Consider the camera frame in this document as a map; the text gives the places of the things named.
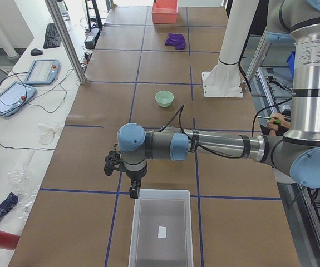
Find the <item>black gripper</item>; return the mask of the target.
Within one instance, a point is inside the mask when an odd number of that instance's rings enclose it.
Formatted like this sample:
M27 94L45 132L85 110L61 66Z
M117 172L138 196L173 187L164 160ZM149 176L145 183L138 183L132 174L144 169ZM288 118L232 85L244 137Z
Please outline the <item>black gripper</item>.
M129 194L131 199L138 199L140 196L141 179L146 175L146 167L138 171L126 171L127 176L131 180Z

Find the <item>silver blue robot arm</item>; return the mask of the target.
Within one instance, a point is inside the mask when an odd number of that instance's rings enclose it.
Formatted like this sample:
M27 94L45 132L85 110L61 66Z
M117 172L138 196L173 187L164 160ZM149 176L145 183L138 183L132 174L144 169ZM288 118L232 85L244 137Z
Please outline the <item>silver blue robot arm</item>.
M269 1L266 36L296 44L291 125L283 136L230 135L166 125L145 131L136 123L117 133L119 150L106 158L105 173L117 170L131 180L130 197L140 195L149 159L185 160L208 152L228 159L250 158L273 166L293 181L320 188L320 1Z

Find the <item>person hand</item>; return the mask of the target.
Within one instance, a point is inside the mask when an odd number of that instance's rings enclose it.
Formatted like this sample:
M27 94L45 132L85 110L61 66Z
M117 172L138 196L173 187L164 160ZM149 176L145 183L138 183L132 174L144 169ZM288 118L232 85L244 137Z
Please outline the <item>person hand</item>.
M270 120L267 123L267 128L270 131L277 132L278 130L288 130L291 127L291 123L287 121L284 115L280 113L272 113Z

